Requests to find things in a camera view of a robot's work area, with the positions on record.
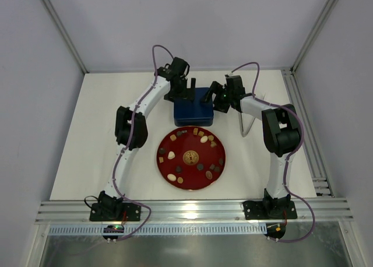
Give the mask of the blue tin lid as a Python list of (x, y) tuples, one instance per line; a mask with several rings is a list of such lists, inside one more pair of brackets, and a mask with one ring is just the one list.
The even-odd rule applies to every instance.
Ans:
[(174, 119), (177, 122), (184, 121), (202, 121), (213, 120), (213, 103), (210, 100), (202, 103), (200, 100), (209, 90), (208, 87), (198, 87), (195, 89), (195, 98), (193, 101), (176, 99), (174, 101)]

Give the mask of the metal tongs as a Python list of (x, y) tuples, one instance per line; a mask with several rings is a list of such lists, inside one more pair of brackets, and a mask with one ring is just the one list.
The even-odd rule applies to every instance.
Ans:
[[(266, 109), (268, 105), (265, 104), (265, 95), (254, 96), (252, 93), (248, 93), (244, 96), (239, 103), (239, 123), (240, 123), (240, 133), (244, 138), (246, 137), (256, 119), (262, 120), (262, 111)], [(249, 123), (245, 125), (244, 114), (249, 116)]]

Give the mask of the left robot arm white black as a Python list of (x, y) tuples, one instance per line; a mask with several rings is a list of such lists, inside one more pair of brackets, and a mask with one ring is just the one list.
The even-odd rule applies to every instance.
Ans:
[(114, 135), (118, 156), (108, 184), (96, 197), (96, 202), (90, 205), (90, 221), (140, 220), (141, 208), (144, 205), (128, 199), (119, 191), (119, 185), (124, 174), (129, 171), (138, 150), (148, 139), (146, 119), (155, 105), (161, 99), (194, 100), (196, 81), (192, 80), (191, 86), (187, 86), (189, 69), (189, 63), (174, 57), (170, 64), (155, 70), (154, 81), (136, 101), (128, 107), (120, 106), (117, 109)]

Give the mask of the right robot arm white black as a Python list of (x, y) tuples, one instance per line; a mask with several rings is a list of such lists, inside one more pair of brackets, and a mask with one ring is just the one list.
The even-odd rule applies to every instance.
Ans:
[(291, 104), (280, 106), (247, 93), (240, 76), (227, 75), (226, 84), (214, 81), (201, 102), (211, 101), (216, 111), (227, 113), (230, 108), (261, 120), (263, 141), (270, 153), (270, 173), (263, 199), (245, 201), (247, 220), (296, 219), (295, 206), (288, 187), (291, 164), (304, 141), (302, 123)]

